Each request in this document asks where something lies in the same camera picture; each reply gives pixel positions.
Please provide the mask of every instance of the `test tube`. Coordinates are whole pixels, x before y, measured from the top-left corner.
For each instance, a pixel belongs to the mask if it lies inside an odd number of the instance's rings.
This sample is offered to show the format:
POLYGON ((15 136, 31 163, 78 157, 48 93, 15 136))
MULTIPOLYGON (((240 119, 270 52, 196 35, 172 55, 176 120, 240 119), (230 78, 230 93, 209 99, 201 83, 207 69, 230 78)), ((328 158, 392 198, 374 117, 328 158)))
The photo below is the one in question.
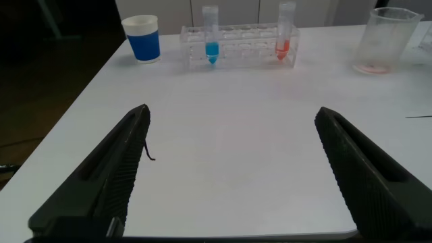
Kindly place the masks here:
POLYGON ((279 21, 277 23, 276 56, 282 60, 290 50, 290 37, 296 2, 282 1, 279 4, 279 21))
POLYGON ((204 17, 205 53, 210 63, 215 64, 219 56, 219 9, 217 6, 203 6, 204 17))

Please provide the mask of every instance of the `beaker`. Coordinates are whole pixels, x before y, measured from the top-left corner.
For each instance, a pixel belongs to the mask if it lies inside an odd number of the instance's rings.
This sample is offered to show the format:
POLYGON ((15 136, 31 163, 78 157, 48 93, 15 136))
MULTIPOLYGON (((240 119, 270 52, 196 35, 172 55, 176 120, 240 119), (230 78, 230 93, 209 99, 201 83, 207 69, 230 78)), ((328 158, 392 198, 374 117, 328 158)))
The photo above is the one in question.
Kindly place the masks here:
POLYGON ((392 71, 423 17, 423 14, 397 7, 372 9, 356 51, 354 68, 369 74, 392 71))

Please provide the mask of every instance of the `test tube rack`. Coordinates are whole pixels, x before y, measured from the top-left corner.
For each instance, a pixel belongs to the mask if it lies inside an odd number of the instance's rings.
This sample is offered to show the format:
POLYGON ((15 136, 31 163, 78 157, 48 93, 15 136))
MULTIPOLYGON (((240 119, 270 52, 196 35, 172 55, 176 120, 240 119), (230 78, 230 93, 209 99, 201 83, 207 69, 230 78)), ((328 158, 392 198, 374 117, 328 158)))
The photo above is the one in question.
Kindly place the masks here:
POLYGON ((293 68, 300 31, 292 27, 290 49, 282 60, 275 54, 276 38, 277 23, 219 26, 219 58, 211 64, 205 53, 203 27, 183 26, 182 59, 185 68, 191 71, 258 66, 293 68))

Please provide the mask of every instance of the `white cup rim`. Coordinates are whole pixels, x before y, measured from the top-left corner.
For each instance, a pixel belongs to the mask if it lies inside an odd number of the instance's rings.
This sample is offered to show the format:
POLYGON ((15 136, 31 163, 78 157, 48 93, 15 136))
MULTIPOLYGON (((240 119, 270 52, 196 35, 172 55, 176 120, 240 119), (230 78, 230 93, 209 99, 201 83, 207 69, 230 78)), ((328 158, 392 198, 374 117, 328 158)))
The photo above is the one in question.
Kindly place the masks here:
POLYGON ((154 23, 157 23, 157 16, 153 15, 132 16, 121 21, 123 26, 147 26, 154 23))

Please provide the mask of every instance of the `white table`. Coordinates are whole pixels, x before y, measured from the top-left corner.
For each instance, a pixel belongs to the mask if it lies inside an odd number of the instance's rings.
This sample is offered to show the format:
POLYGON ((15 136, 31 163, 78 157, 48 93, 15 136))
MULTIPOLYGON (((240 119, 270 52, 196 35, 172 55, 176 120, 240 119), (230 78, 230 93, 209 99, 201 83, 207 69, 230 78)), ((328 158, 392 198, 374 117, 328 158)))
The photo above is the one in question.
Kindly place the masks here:
POLYGON ((356 226, 317 134, 321 106, 344 115, 432 188, 432 63, 412 47, 398 72, 350 67, 364 26, 301 29, 292 70, 185 73, 178 36, 136 65, 125 42, 0 192, 0 242, 32 236, 29 217, 133 107, 152 123, 125 236, 324 235, 356 226))

